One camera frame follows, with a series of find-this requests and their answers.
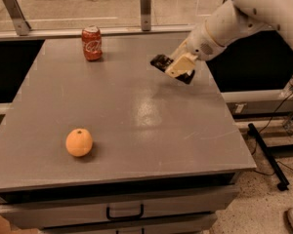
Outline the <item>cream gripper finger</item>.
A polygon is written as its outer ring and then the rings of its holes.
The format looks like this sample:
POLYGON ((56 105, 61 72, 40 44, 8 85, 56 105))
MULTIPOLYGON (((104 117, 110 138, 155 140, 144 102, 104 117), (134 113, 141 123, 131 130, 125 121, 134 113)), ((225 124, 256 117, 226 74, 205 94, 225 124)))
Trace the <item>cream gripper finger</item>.
POLYGON ((195 68, 196 59, 197 56, 191 53, 182 54, 177 58, 171 58, 165 73, 172 78, 177 78, 180 75, 191 72, 195 68))

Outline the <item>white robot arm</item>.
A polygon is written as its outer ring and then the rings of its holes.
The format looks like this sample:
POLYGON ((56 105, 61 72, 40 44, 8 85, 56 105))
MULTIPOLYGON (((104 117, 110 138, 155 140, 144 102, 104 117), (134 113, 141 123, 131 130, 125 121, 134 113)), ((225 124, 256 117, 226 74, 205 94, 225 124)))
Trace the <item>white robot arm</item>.
POLYGON ((174 51, 165 73, 191 74, 197 60, 213 59, 234 41, 267 27, 293 51, 293 0, 227 0, 174 51))

